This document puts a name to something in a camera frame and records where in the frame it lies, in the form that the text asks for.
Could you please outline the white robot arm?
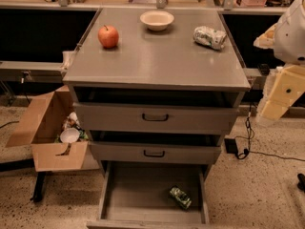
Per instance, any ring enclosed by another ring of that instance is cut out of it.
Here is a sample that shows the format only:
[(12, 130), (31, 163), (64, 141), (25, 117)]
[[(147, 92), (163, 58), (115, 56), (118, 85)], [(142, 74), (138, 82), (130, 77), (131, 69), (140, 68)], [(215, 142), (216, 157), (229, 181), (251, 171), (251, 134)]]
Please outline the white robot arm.
[(294, 0), (279, 20), (254, 41), (261, 49), (273, 49), (284, 63), (266, 78), (256, 122), (268, 126), (278, 121), (305, 93), (305, 0)]

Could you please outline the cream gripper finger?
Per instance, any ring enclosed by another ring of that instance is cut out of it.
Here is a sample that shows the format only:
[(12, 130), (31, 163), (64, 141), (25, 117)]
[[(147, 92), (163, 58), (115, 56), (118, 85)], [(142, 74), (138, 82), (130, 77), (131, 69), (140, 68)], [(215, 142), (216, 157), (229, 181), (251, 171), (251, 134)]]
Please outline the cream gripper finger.
[(305, 68), (293, 64), (277, 67), (266, 78), (256, 113), (258, 124), (273, 124), (305, 93)]
[(272, 49), (274, 47), (275, 25), (270, 26), (264, 33), (259, 35), (255, 41), (254, 46), (260, 49)]

